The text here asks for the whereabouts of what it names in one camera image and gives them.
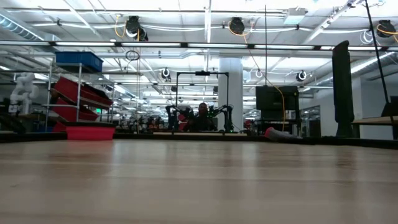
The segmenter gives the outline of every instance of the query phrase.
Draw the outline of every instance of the box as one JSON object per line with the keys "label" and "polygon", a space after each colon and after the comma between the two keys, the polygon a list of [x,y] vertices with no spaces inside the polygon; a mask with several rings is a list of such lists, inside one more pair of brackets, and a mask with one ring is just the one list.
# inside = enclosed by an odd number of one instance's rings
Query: box
{"label": "box", "polygon": [[92,52],[56,52],[55,62],[69,72],[78,73],[80,64],[83,73],[102,72],[103,61]]}

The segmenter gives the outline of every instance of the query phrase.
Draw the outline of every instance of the wooden table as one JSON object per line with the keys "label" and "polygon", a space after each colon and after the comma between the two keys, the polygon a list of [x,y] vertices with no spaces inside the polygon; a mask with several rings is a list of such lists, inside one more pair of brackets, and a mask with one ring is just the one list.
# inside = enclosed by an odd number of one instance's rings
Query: wooden table
{"label": "wooden table", "polygon": [[395,150],[155,140],[0,148],[0,223],[398,223]]}
{"label": "wooden table", "polygon": [[351,124],[353,125],[354,136],[356,138],[361,138],[361,132],[359,127],[361,125],[365,126],[395,126],[398,125],[398,116],[393,116],[394,124],[391,123],[390,117],[378,117],[378,118],[364,118],[353,121]]}

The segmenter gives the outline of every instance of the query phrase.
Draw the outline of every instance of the ceiling light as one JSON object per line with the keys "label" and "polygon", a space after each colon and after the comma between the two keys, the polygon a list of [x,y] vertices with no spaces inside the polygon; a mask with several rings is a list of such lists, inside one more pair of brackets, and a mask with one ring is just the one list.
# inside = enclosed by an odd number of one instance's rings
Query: ceiling light
{"label": "ceiling light", "polygon": [[131,42],[121,44],[123,47],[181,47],[180,43]]}
{"label": "ceiling light", "polygon": [[3,70],[10,70],[9,68],[1,66],[1,65],[0,65],[0,68],[3,69]]}
{"label": "ceiling light", "polygon": [[124,106],[124,108],[127,110],[136,110],[136,108],[132,106]]}
{"label": "ceiling light", "polygon": [[248,47],[247,44],[188,44],[188,47],[198,47],[198,48],[240,48],[244,49]]}
{"label": "ceiling light", "polygon": [[195,84],[195,86],[218,86],[218,84]]}
{"label": "ceiling light", "polygon": [[[158,85],[171,85],[171,86],[175,86],[175,83],[158,83]],[[179,83],[178,86],[189,86],[191,84],[188,83]]]}
{"label": "ceiling light", "polygon": [[311,90],[311,88],[305,88],[305,89],[303,89],[301,92],[303,93],[303,92],[309,91],[309,90]]}
{"label": "ceiling light", "polygon": [[49,46],[48,42],[44,41],[0,41],[0,45],[31,45],[31,46]]}
{"label": "ceiling light", "polygon": [[257,86],[263,86],[263,85],[243,85],[243,87],[257,87]]}
{"label": "ceiling light", "polygon": [[314,46],[305,45],[266,45],[266,44],[256,44],[255,49],[283,49],[283,50],[313,50]]}
{"label": "ceiling light", "polygon": [[39,80],[48,80],[49,79],[48,77],[38,74],[38,73],[35,73],[35,78],[37,78]]}
{"label": "ceiling light", "polygon": [[348,50],[367,50],[367,51],[374,51],[374,47],[348,47]]}
{"label": "ceiling light", "polygon": [[126,91],[123,87],[119,86],[119,85],[115,85],[114,89],[120,93],[126,94]]}
{"label": "ceiling light", "polygon": [[[395,53],[395,52],[385,53],[384,55],[380,56],[380,59],[383,59],[383,58],[385,58],[385,57],[387,57],[387,56],[390,56],[390,55],[392,55],[392,54],[394,54],[394,53]],[[361,65],[357,65],[357,66],[351,68],[351,74],[352,74],[352,73],[356,73],[356,72],[358,72],[358,71],[364,69],[365,67],[367,67],[368,65],[370,65],[370,64],[372,64],[372,63],[374,63],[374,62],[377,62],[377,58],[374,58],[374,59],[372,59],[372,60],[368,60],[367,62],[364,62],[364,63],[362,63]]]}
{"label": "ceiling light", "polygon": [[82,47],[114,47],[114,43],[112,42],[57,42],[58,46],[82,46]]}
{"label": "ceiling light", "polygon": [[334,48],[334,46],[322,46],[321,50],[333,50]]}

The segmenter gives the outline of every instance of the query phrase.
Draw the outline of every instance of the white pillar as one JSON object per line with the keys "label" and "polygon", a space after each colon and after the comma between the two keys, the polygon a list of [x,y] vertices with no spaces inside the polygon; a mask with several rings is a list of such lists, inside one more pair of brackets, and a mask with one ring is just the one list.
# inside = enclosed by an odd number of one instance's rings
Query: white pillar
{"label": "white pillar", "polygon": [[[243,130],[243,67],[240,58],[220,58],[218,72],[229,72],[229,105],[233,106],[234,131]],[[226,104],[227,77],[218,75],[218,107]],[[218,129],[224,129],[224,114],[218,115]]]}

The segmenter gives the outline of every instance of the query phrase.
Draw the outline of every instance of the ceiling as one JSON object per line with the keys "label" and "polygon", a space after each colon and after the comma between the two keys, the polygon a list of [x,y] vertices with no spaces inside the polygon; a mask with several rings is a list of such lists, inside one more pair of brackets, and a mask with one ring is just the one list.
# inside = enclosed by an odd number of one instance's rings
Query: ceiling
{"label": "ceiling", "polygon": [[[211,12],[205,12],[211,2]],[[347,2],[359,2],[355,7],[348,9],[330,23],[323,32],[308,40],[320,24],[325,22],[330,15],[347,4]],[[379,0],[369,0],[370,4],[378,3]],[[373,20],[377,22],[381,19],[391,20],[393,25],[398,23],[396,9],[398,2],[385,0],[384,4],[371,8]],[[264,17],[265,4],[267,4],[268,16]],[[280,0],[280,1],[258,1],[258,0],[229,0],[229,1],[192,1],[192,0],[146,0],[146,1],[125,1],[125,0],[2,0],[1,7],[18,21],[28,24],[32,30],[53,34],[63,41],[124,41],[132,42],[128,36],[118,37],[115,34],[114,25],[116,15],[120,14],[117,24],[123,25],[124,21],[131,15],[140,17],[141,25],[145,26],[149,41],[151,42],[211,42],[211,43],[244,43],[241,36],[233,35],[228,29],[223,29],[223,24],[227,24],[232,17],[239,16],[246,26],[245,32],[247,42],[252,44],[305,44],[305,45],[336,45],[344,40],[348,40],[351,45],[367,45],[361,40],[364,31],[369,27],[366,8],[361,1],[347,0]],[[300,22],[299,30],[296,26],[285,25],[284,15],[289,8],[304,8],[308,12]],[[212,27],[209,39],[206,38],[205,21],[207,16],[211,16],[210,25]],[[272,30],[267,35],[264,29]],[[118,27],[118,34],[123,34],[123,28]],[[0,28],[0,38],[2,40],[23,40],[20,36],[10,31]],[[381,45],[393,45],[394,39],[377,38]],[[20,68],[24,65],[27,68],[43,68],[35,62],[28,61],[26,58],[10,55],[9,50],[17,51],[22,55],[28,56],[40,63],[50,65],[52,56],[38,48],[29,47],[2,47],[0,46],[0,65],[11,70]],[[136,75],[109,75],[109,80],[113,82],[134,83],[134,82],[163,82],[161,77],[162,70],[168,68],[172,82],[176,79],[176,72],[194,72],[206,68],[205,49],[155,49],[141,48],[142,60],[139,63],[124,59],[124,54],[131,48],[107,48],[107,47],[65,47],[59,50],[89,50],[98,55],[102,55],[105,71],[140,71],[143,76]],[[208,69],[218,70],[218,59],[220,57],[239,57],[243,69],[250,72],[249,78],[245,79],[247,85],[263,84],[264,78],[258,78],[256,71],[258,68],[253,58],[246,49],[219,49],[209,52]],[[295,80],[295,74],[301,70],[308,74],[313,74],[312,80],[316,77],[321,78],[331,72],[331,53],[311,52],[268,52],[266,60],[265,51],[253,50],[254,59],[260,69],[264,71],[268,68],[267,78],[278,85],[302,85]],[[351,54],[351,59],[362,60],[373,57],[371,52],[355,52]],[[98,82],[97,77],[87,77],[87,82]],[[182,83],[208,83],[217,84],[217,78],[196,77],[194,75],[181,76]],[[154,88],[152,85],[137,86],[135,84],[123,85],[124,90],[141,98],[146,97],[145,104],[136,103],[136,106],[156,105],[164,106],[171,103],[164,99],[164,96],[172,95],[169,86],[159,86]],[[185,86],[180,87],[180,94],[183,95],[212,95],[213,87],[210,86]],[[244,96],[254,96],[253,87],[244,88]],[[125,104],[132,104],[128,101],[126,94],[121,93],[117,98],[126,99]],[[184,103],[195,105],[200,100],[210,101],[208,98],[183,96]],[[255,107],[253,101],[244,102],[245,111]]]}

